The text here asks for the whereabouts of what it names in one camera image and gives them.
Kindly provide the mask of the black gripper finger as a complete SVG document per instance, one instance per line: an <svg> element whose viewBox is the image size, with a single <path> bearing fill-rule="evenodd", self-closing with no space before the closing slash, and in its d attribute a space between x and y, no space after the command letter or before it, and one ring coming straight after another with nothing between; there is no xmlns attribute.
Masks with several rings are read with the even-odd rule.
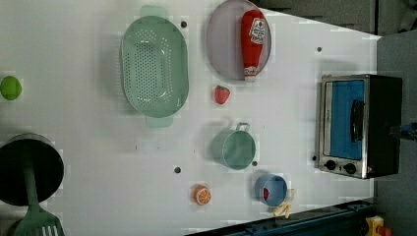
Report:
<svg viewBox="0 0 417 236"><path fill-rule="evenodd" d="M396 139L417 141L417 123L412 122L406 125L391 127L389 133Z"/></svg>

